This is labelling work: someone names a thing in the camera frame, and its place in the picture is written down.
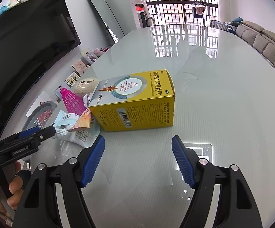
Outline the left hand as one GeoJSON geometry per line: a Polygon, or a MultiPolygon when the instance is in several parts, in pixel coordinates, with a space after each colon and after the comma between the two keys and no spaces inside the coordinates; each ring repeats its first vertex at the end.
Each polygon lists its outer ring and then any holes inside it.
{"type": "Polygon", "coordinates": [[[23,178],[28,176],[28,172],[31,173],[29,170],[23,171],[21,161],[16,161],[12,168],[14,176],[8,186],[8,191],[11,196],[6,199],[7,208],[0,199],[0,218],[2,218],[6,223],[11,223],[13,221],[13,216],[15,215],[15,211],[17,210],[24,192],[25,183],[23,178]]]}

